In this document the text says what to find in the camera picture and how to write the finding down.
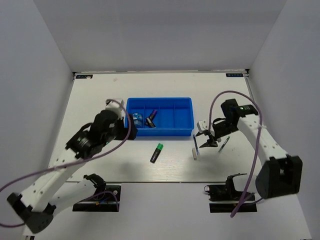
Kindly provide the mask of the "blue white tape roll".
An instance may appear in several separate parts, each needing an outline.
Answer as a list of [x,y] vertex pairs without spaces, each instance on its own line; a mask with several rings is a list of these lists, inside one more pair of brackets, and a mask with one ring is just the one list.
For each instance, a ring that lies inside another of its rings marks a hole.
[[132,114],[132,119],[135,127],[138,128],[143,128],[144,127],[144,116],[141,113],[133,113]]

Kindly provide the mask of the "yellow cap black highlighter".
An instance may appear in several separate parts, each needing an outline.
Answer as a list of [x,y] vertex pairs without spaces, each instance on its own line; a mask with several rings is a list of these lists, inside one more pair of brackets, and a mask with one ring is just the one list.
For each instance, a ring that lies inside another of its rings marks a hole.
[[150,127],[150,128],[155,128],[156,127],[156,125],[153,123],[152,119],[149,118],[149,117],[147,117],[145,119],[145,125]]

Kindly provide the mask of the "green cap black highlighter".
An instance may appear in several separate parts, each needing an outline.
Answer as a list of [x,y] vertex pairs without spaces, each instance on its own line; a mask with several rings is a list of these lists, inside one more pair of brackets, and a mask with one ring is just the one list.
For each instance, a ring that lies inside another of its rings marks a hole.
[[155,150],[154,150],[154,152],[153,152],[153,154],[152,154],[152,157],[151,157],[151,159],[150,159],[150,162],[151,162],[151,163],[154,164],[154,163],[156,162],[156,160],[158,159],[158,157],[159,157],[159,155],[160,155],[163,147],[164,147],[164,145],[163,145],[162,143],[159,143],[159,144],[157,145],[157,147],[155,148]]

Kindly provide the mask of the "purple cap black highlighter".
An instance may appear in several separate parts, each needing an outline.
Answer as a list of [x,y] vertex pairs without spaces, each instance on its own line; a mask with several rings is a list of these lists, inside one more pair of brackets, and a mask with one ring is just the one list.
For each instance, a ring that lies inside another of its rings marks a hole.
[[154,110],[151,112],[151,114],[148,116],[148,118],[152,121],[152,120],[155,118],[155,116],[157,115],[157,113],[158,113],[158,110],[157,110],[157,109],[154,109]]

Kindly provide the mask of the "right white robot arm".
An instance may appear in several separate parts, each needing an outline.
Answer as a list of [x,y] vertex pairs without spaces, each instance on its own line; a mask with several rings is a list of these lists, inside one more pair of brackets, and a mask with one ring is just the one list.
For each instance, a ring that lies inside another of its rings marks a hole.
[[229,175],[225,186],[214,190],[215,201],[239,200],[258,193],[263,199],[294,195],[300,191],[303,162],[298,156],[289,155],[260,124],[260,115],[253,105],[238,105],[235,99],[221,104],[223,118],[212,123],[197,122],[197,135],[208,136],[202,147],[217,147],[221,138],[240,131],[257,150],[261,170],[251,180],[244,173]]

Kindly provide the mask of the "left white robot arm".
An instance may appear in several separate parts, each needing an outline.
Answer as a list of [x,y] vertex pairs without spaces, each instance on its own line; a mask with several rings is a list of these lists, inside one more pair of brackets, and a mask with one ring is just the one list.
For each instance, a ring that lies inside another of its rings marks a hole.
[[108,143],[118,140],[124,144],[136,138],[138,130],[133,116],[126,114],[126,117],[127,126],[121,109],[102,110],[93,122],[83,125],[71,137],[52,167],[37,172],[39,178],[25,190],[7,197],[7,202],[33,234],[47,228],[64,209],[84,200],[99,200],[109,193],[107,183],[95,173],[84,175],[82,181],[65,193],[58,190],[90,159],[102,157],[101,151]]

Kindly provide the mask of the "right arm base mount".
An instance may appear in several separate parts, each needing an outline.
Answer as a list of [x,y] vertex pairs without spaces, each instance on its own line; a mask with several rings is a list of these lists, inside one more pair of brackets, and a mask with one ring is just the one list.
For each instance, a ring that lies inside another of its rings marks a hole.
[[[209,211],[211,214],[232,213],[243,193],[236,190],[234,178],[246,175],[246,173],[229,175],[224,184],[210,184],[203,188],[209,196]],[[245,198],[247,198],[247,201],[240,206],[238,212],[256,213],[258,210],[255,195],[248,192],[245,194]]]

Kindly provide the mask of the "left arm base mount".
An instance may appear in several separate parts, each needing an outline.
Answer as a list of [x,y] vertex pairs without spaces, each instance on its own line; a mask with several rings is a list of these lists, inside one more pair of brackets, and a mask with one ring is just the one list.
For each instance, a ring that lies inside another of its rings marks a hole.
[[116,213],[120,209],[121,184],[105,186],[105,193],[73,205],[73,212]]

